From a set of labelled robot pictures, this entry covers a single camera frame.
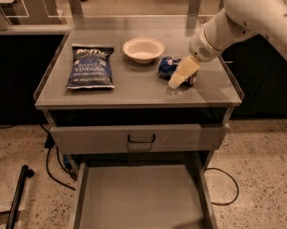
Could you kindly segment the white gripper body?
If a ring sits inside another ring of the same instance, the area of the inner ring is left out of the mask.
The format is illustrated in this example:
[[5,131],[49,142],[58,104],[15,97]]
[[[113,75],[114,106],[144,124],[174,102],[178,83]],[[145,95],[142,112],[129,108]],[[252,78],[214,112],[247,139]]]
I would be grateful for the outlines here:
[[209,62],[222,54],[218,43],[218,33],[209,31],[205,26],[195,30],[190,43],[189,52],[200,62]]

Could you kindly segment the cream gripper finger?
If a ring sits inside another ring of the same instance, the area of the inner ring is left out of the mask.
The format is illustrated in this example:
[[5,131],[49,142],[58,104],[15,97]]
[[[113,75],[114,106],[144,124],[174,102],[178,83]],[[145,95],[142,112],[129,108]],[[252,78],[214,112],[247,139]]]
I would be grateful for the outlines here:
[[169,86],[172,89],[178,88],[182,83],[187,82],[193,85],[195,77],[200,68],[199,60],[194,56],[184,57],[176,67],[169,80]]

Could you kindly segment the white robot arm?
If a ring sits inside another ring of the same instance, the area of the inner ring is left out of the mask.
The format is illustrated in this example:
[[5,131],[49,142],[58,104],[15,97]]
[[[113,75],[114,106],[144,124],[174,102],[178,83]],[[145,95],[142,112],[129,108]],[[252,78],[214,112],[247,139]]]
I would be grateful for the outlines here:
[[195,29],[189,43],[190,55],[177,65],[169,86],[178,88],[197,73],[202,62],[213,60],[256,34],[287,61],[287,0],[223,0],[223,8]]

